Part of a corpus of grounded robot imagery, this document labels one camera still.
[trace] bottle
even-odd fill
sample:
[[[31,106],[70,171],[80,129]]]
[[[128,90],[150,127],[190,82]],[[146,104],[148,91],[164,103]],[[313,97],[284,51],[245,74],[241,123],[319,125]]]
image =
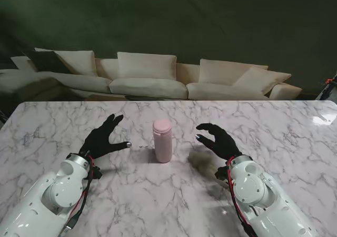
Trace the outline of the bottle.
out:
[[[172,158],[172,129],[168,119],[156,120],[153,123],[154,149],[157,160],[169,162]]]

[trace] bottle cap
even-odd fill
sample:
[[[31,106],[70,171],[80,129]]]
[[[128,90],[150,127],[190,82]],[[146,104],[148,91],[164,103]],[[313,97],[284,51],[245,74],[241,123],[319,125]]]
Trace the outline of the bottle cap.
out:
[[[167,133],[171,129],[170,121],[168,119],[156,120],[153,123],[153,130],[156,133]]]

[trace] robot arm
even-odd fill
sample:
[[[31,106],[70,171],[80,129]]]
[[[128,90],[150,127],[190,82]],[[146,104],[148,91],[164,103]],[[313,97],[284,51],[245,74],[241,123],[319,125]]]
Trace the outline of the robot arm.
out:
[[[80,200],[89,162],[71,154],[57,174],[49,172],[30,188],[1,223],[4,236],[58,236]]]
[[[201,134],[196,138],[217,156],[227,160],[227,166],[219,168],[215,175],[221,180],[228,179],[235,210],[248,236],[319,236],[277,181],[251,157],[243,155],[225,130],[210,123],[201,124],[197,129],[214,135],[215,142]],[[264,211],[258,215],[254,207]]]
[[[235,201],[259,237],[318,237],[317,230],[277,181],[247,155],[229,164]],[[253,206],[265,209],[255,214]]]
[[[60,170],[44,174],[25,194],[20,203],[0,225],[1,236],[57,237],[64,236],[80,217],[92,179],[102,174],[93,159],[110,152],[131,147],[130,142],[110,144],[108,137],[123,116],[112,114],[97,129],[91,131],[78,154],[70,154]],[[82,186],[87,178],[86,187]],[[83,203],[72,217],[79,201]]]

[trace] sofa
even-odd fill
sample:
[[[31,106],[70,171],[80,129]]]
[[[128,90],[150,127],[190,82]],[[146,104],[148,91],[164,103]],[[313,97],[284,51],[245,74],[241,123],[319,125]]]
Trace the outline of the sofa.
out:
[[[51,52],[40,48],[36,51]],[[290,74],[270,72],[261,65],[204,59],[200,65],[182,64],[173,55],[122,52],[118,52],[118,59],[95,58],[93,51],[55,53],[71,73],[39,71],[27,56],[12,57],[18,69],[0,71],[0,95],[21,92],[22,101],[28,101],[48,91],[58,94],[67,90],[81,97],[94,94],[183,100],[292,100],[302,90],[283,83]],[[28,85],[30,93],[25,95],[22,92],[28,91]]]

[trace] white marble surface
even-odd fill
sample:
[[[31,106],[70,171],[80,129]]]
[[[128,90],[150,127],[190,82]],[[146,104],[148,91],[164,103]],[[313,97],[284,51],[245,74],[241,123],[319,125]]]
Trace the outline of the white marble surface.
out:
[[[78,152],[112,113],[124,120],[111,142],[131,149],[98,161],[87,206],[68,236],[246,236],[229,193],[187,161],[207,151],[195,127],[225,128],[240,150],[273,174],[321,236],[337,233],[337,106],[332,102],[39,102],[21,104],[0,131],[0,220],[44,173]],[[173,125],[173,158],[153,158],[152,122]]]

